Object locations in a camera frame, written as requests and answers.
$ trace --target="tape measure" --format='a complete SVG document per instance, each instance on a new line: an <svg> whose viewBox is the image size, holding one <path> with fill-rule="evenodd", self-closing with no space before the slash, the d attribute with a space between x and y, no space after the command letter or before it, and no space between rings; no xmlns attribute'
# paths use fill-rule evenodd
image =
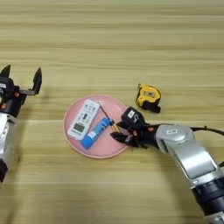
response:
<svg viewBox="0 0 224 224"><path fill-rule="evenodd" d="M161 94L155 87L146 84L138 85L138 95L136 105L141 109L146 109L154 113L160 113L161 108L158 106Z"/></svg>

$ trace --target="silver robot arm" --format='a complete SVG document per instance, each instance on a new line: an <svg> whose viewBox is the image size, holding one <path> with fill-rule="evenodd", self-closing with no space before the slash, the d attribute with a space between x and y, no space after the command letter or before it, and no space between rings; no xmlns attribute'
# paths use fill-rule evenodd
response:
<svg viewBox="0 0 224 224"><path fill-rule="evenodd" d="M11 168L14 155L14 137L17 119L12 115L0 113L0 184Z"/></svg>
<svg viewBox="0 0 224 224"><path fill-rule="evenodd" d="M209 224L224 223L224 175L191 128L179 125L158 127L158 148L168 153L183 172Z"/></svg>
<svg viewBox="0 0 224 224"><path fill-rule="evenodd" d="M11 167L14 154L14 137L17 117L25 104L27 95L37 95L42 84L42 72L39 68L33 78L33 87L23 90L14 85L10 78L11 66L0 72L0 185L5 173Z"/></svg>

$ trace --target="pink plate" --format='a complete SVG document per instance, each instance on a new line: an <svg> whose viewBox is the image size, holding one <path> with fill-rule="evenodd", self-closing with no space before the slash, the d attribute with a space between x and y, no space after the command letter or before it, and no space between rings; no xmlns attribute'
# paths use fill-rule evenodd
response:
<svg viewBox="0 0 224 224"><path fill-rule="evenodd" d="M79 99L68 109L64 118L64 134L66 136L66 140L75 150L90 158L112 158L113 156L123 152L126 149L126 146L124 144L118 143L110 136L110 133L112 132L111 127L108 127L102 133L102 135L97 139L97 141L89 150L85 150L79 141L74 140L67 134L67 130L69 129L71 123L73 122L75 116L78 114L82 104L86 99L100 102L104 110L108 113L108 116L114 119L116 123L121 121L121 116L127 109L123 103L106 95L90 95L86 98ZM99 112L94 119L94 122L92 123L89 131L91 131L103 117L105 117L105 115L99 109Z"/></svg>

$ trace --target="wood grain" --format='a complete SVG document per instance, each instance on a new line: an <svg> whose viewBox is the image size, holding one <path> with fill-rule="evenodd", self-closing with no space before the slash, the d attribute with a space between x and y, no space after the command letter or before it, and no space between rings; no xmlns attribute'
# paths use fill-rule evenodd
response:
<svg viewBox="0 0 224 224"><path fill-rule="evenodd" d="M17 157L0 196L0 224L201 224L173 161L154 149L83 157L63 136L73 101L111 95L135 106L139 82L158 87L150 123L224 129L224 3L214 0L2 0L0 69L24 88L43 70L17 127ZM218 162L221 136L198 133Z"/></svg>

